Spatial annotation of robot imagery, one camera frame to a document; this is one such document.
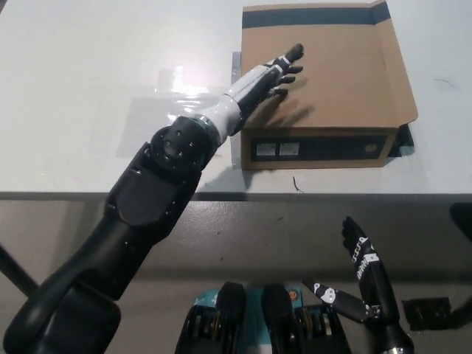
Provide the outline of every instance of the white table surface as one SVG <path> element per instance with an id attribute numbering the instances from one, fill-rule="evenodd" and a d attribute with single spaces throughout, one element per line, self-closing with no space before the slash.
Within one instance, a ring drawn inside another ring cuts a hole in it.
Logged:
<path id="1" fill-rule="evenodd" d="M 157 99 L 229 85 L 243 5 L 278 2 L 289 1 L 9 0 L 0 15 L 0 198 L 104 196 L 175 113 Z M 472 199 L 472 1 L 389 8 L 419 111 L 412 155 L 379 169 L 247 173 L 227 142 L 195 198 Z"/>

